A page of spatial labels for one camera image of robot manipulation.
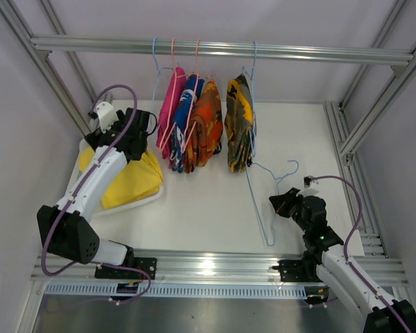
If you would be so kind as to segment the pink hanger of orange trousers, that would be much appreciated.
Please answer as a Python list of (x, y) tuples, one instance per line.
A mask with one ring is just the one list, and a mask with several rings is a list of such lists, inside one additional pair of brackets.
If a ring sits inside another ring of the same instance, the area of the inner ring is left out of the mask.
[(188, 130), (188, 128), (190, 127), (190, 117), (192, 114), (192, 110), (193, 107), (195, 105), (195, 98), (197, 97), (197, 88), (198, 88), (198, 83), (200, 80), (200, 75), (199, 75), (199, 48), (200, 48), (200, 44), (201, 44), (201, 38), (199, 38), (196, 42), (196, 48), (195, 48), (195, 75), (196, 75), (196, 81), (195, 81), (195, 85), (194, 85), (194, 90), (193, 90), (193, 95), (192, 95), (192, 99), (190, 102), (190, 109), (188, 112), (188, 117), (187, 117), (187, 121), (186, 121), (186, 125), (185, 125), (185, 131), (183, 133), (183, 142), (181, 144), (181, 152), (184, 153), (187, 146), (188, 146), (188, 136), (191, 135), (191, 132)]

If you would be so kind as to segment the yellow grey camouflage trousers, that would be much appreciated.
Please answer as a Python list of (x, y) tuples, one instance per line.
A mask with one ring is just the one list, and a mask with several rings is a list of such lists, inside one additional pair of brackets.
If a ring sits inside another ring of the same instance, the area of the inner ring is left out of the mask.
[(242, 173), (252, 163), (253, 108), (247, 77), (240, 74), (228, 82), (224, 126), (228, 140), (228, 167)]

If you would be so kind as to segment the blue hanger of camouflage trousers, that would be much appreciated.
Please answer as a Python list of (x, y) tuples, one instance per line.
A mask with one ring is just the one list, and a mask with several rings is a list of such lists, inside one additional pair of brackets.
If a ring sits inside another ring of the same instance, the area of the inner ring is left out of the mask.
[(247, 71), (245, 66), (242, 67), (242, 74), (245, 75), (247, 79), (249, 79), (249, 91), (251, 94), (251, 108), (252, 108), (252, 115), (253, 115), (253, 125), (251, 129), (251, 157), (252, 160), (257, 155), (257, 116), (256, 116), (256, 108), (255, 108), (255, 98), (254, 98), (254, 76), (255, 76), (255, 69), (256, 69), (256, 59), (257, 59), (257, 42), (253, 41), (253, 64), (251, 68), (251, 72)]

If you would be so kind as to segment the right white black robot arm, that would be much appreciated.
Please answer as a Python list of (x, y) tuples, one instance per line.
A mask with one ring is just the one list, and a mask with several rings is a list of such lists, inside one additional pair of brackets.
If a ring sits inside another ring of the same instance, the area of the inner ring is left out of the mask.
[(281, 279), (320, 280), (331, 288), (363, 332), (416, 332), (416, 312), (407, 300), (397, 300), (375, 282), (353, 259), (343, 240), (328, 225), (326, 203), (291, 188), (271, 196), (274, 212), (292, 219), (303, 231), (306, 250), (296, 271), (290, 260), (278, 262)]

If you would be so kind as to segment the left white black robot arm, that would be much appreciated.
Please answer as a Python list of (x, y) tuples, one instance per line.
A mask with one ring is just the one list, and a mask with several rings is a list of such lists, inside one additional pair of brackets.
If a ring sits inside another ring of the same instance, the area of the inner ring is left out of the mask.
[(128, 246), (102, 239), (90, 222), (100, 207), (105, 211), (130, 207), (158, 194), (163, 172), (147, 149), (153, 114), (133, 108), (112, 114), (108, 127), (85, 137), (89, 148), (81, 156), (81, 176), (74, 186), (55, 205), (43, 205), (37, 212), (45, 275), (55, 274), (47, 268), (47, 254), (71, 264), (107, 264), (119, 278), (135, 270)]

